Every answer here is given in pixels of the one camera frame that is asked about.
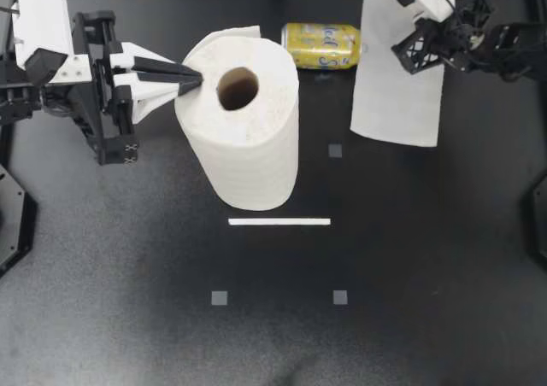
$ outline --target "paper towel sheet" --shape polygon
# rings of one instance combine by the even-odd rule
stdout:
[[[393,44],[414,31],[414,15],[397,0],[364,0],[363,49],[350,129],[380,141],[434,147],[444,67],[411,75],[391,51]]]

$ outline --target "gray square marker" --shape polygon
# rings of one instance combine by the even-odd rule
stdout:
[[[342,158],[342,144],[328,144],[328,156]]]
[[[334,305],[347,305],[348,304],[348,291],[347,290],[334,290],[332,292],[332,303]]]
[[[227,290],[212,290],[211,305],[214,307],[225,307],[228,304]]]

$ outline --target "hexagonal mount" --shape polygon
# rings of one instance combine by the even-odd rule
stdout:
[[[0,166],[0,277],[32,246],[36,203]]]
[[[547,177],[533,189],[532,200],[538,252],[547,260]]]

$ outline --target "robotic arm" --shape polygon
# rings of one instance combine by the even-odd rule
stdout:
[[[17,0],[12,12],[15,53],[0,61],[0,126],[40,109],[69,116],[101,165],[135,162],[133,124],[202,83],[199,72],[119,42],[112,12],[76,14],[72,32],[66,0]],[[116,136],[105,136],[103,116]]]
[[[403,6],[414,0],[398,0]],[[446,18],[419,17],[416,30],[391,49],[409,73],[445,64],[462,72],[496,73],[505,81],[526,76],[547,80],[547,37],[543,23],[488,28],[491,0],[456,0]]]

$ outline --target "white tape strip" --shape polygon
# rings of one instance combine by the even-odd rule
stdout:
[[[330,225],[330,218],[228,218],[230,225]]]

